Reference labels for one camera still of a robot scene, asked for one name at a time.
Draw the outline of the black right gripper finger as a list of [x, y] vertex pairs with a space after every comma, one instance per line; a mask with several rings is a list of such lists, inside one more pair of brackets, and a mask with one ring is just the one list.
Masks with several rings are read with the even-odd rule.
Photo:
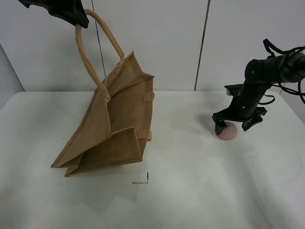
[[215, 122], [215, 133], [217, 136], [219, 136], [226, 128], [227, 124], [224, 120], [218, 120]]
[[244, 131], [247, 131], [248, 129], [250, 129], [251, 127], [253, 127], [254, 125], [261, 123], [263, 121], [261, 116], [253, 116], [252, 118], [250, 118], [247, 121], [244, 121], [242, 124], [242, 129]]

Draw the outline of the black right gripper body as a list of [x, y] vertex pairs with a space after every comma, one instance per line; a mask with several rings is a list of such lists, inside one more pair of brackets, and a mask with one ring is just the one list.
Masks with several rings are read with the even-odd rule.
[[259, 107], [263, 95], [267, 91], [266, 84], [234, 84], [225, 86], [227, 92], [233, 97], [228, 108], [214, 113], [212, 119], [217, 121], [245, 122], [255, 115], [267, 113], [264, 107]]

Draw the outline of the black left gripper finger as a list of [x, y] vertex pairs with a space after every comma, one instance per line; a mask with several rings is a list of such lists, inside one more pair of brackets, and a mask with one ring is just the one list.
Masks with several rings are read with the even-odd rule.
[[60, 18], [73, 26], [77, 24], [88, 28], [89, 20], [83, 8], [81, 0], [54, 0], [48, 8], [51, 16]]

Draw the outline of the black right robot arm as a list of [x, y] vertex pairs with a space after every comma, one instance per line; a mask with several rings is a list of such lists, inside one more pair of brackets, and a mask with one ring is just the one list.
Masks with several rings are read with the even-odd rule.
[[265, 92], [274, 84], [301, 82], [305, 78], [305, 54], [295, 52], [265, 60], [253, 59], [244, 75], [243, 84], [225, 86], [233, 98], [228, 108], [212, 116], [217, 136], [227, 127], [226, 121], [241, 122], [244, 131], [262, 122], [267, 110], [258, 105]]

